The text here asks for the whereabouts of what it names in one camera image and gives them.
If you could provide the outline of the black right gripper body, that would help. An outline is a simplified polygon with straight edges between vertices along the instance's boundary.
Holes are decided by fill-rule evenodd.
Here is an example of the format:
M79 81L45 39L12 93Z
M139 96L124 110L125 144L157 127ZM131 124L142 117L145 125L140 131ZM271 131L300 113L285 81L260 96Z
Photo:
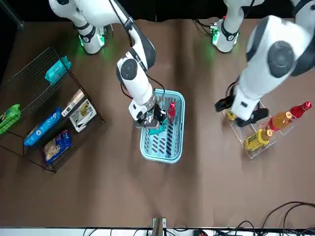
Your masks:
M159 128L160 126L160 107L154 107L141 116L142 128Z

